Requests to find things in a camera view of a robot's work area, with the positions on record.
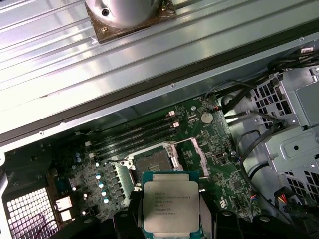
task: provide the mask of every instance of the screw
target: screw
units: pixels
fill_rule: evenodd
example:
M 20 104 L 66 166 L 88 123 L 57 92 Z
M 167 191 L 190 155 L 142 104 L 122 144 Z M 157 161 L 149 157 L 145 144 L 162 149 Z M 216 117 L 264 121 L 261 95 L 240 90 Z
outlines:
M 14 187 L 19 186 L 19 184 L 20 184 L 20 181 L 19 181 L 19 180 L 16 180 L 16 181 L 13 182 L 13 186 L 14 186 Z
M 108 16 L 110 14 L 110 11 L 109 10 L 107 10 L 107 9 L 103 9 L 102 10 L 102 15 L 103 16 Z
M 265 222 L 265 223 L 270 222 L 270 219 L 267 218 L 267 217 L 265 217 L 265 216 L 262 216 L 262 217 L 260 217 L 259 219 L 260 219 L 261 221 Z
M 231 212 L 229 212 L 229 211 L 224 211 L 224 212 L 223 212 L 223 215 L 224 215 L 224 216 L 227 216 L 227 217 L 230 217 L 230 216 L 231 216 Z

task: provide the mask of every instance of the perforated metal grid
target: perforated metal grid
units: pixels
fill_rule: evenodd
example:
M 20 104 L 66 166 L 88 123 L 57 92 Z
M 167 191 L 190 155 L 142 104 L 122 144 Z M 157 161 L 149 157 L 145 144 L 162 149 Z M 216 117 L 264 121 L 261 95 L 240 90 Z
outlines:
M 58 231 L 46 188 L 7 202 L 7 208 L 13 239 L 48 239 Z
M 259 85 L 251 91 L 259 112 L 280 118 L 292 113 L 291 106 L 286 99 L 286 95 L 278 78 L 272 78 L 264 84 Z M 266 128 L 271 127 L 272 123 L 264 119 Z
M 319 174 L 308 171 L 304 171 L 304 173 L 308 182 L 309 194 L 319 204 Z

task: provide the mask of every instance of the black cable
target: black cable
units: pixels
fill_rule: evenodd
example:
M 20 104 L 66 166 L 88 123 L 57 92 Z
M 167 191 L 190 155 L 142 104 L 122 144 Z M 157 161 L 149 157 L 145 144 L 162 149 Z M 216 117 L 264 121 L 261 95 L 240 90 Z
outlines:
M 272 121 L 273 123 L 279 123 L 280 122 L 279 119 L 277 119 L 275 117 L 271 117 L 271 116 L 269 116 L 267 114 L 264 114 L 264 113 L 261 113 L 259 111 L 250 111 L 250 113 L 240 112 L 240 113 L 235 114 L 235 115 L 225 116 L 225 119 L 229 120 L 229 119 L 234 119 L 234 118 L 238 118 L 238 117 L 241 117 L 241 116 L 249 116 L 249 115 L 259 115 L 262 118 L 265 118 L 267 120 Z
M 256 129 L 255 129 L 255 130 L 248 131 L 248 132 L 242 134 L 241 136 L 239 136 L 239 138 L 238 138 L 238 140 L 237 140 L 237 143 L 236 143 L 236 153 L 237 153 L 237 156 L 239 156 L 239 143 L 240 143 L 241 139 L 242 139 L 243 137 L 245 137 L 246 135 L 249 135 L 249 134 L 252 134 L 252 133 L 257 133 L 258 136 L 260 136 L 259 130 L 256 130 Z
M 249 175 L 249 179 L 252 180 L 252 178 L 254 177 L 254 175 L 262 168 L 265 168 L 265 167 L 268 167 L 269 166 L 269 163 L 262 163 L 260 165 L 258 165 L 252 172 L 251 174 Z
M 223 107 L 223 113 L 226 114 L 230 110 L 232 110 L 253 88 L 255 88 L 257 85 L 260 85 L 267 80 L 269 80 L 269 75 L 271 72 L 266 72 L 259 76 L 258 78 L 254 79 L 254 87 L 246 87 L 243 88 L 232 100 L 228 102 L 227 105 Z
M 213 86 L 204 96 L 204 100 L 207 99 L 207 96 L 214 91 L 214 89 L 216 89 L 217 87 L 221 86 L 221 85 L 224 85 L 226 83 L 229 83 L 229 82 L 236 82 L 238 83 L 239 85 L 242 85 L 242 86 L 247 86 L 247 87 L 251 87 L 253 88 L 254 85 L 250 84 L 250 83 L 245 83 L 245 82 L 241 82 L 241 81 L 237 81 L 237 80 L 232 80 L 232 79 L 229 79 L 229 80 L 226 80 L 226 81 L 223 81 L 223 82 L 219 82 L 217 85 Z
M 227 105 L 223 107 L 223 113 L 226 114 L 230 110 L 232 110 L 253 88 L 255 88 L 257 85 L 262 84 L 263 82 L 266 82 L 269 80 L 269 76 L 271 74 L 274 74 L 276 72 L 281 73 L 283 69 L 287 68 L 300 68 L 300 67 L 310 67 L 315 66 L 319 64 L 319 53 L 318 52 L 307 52 L 303 54 L 291 54 L 289 56 L 286 56 L 284 58 L 275 60 L 268 64 L 268 71 L 263 73 L 261 76 L 256 77 L 252 80 L 246 81 L 245 83 L 238 82 L 238 85 L 229 87 L 227 89 L 223 89 L 218 92 L 214 92 L 215 96 L 217 98 L 220 98 L 224 95 L 227 95 L 231 92 L 240 90 L 241 91 L 231 100 Z M 207 99 L 208 95 L 214 91 L 218 86 L 227 83 L 229 81 L 236 82 L 235 80 L 228 80 L 225 82 L 221 82 L 217 84 L 216 86 L 212 87 L 204 96 L 204 100 Z
M 40 236 L 40 234 L 41 234 L 43 228 L 45 228 L 45 227 L 46 227 L 47 225 L 49 225 L 51 222 L 60 223 L 60 221 L 58 221 L 58 220 L 56 220 L 56 219 L 53 219 L 53 220 L 48 221 L 46 224 L 44 224 L 44 225 L 38 230 L 38 232 L 35 234 L 34 239 L 37 239 L 37 238 Z
M 273 133 L 275 133 L 276 131 L 279 130 L 279 127 L 275 124 L 273 125 L 269 130 L 267 130 L 266 132 L 264 132 L 262 135 L 260 135 L 245 151 L 245 153 L 243 154 L 243 156 L 241 157 L 240 163 L 239 163 L 239 167 L 241 169 L 242 175 L 244 180 L 251 186 L 252 190 L 254 190 L 256 192 L 256 194 L 258 195 L 258 197 L 260 199 L 263 199 L 272 209 L 274 209 L 276 212 L 278 212 L 279 214 L 281 214 L 285 220 L 291 224 L 291 221 L 289 220 L 289 218 L 286 217 L 285 214 L 283 214 L 278 208 L 276 208 L 272 203 L 270 203 L 267 198 L 258 190 L 258 188 L 253 184 L 253 182 L 250 180 L 246 169 L 244 167 L 244 162 L 246 160 L 246 158 L 248 157 L 248 155 L 253 151 L 253 149 L 262 141 L 264 141 L 265 139 L 267 139 L 268 137 L 270 137 Z

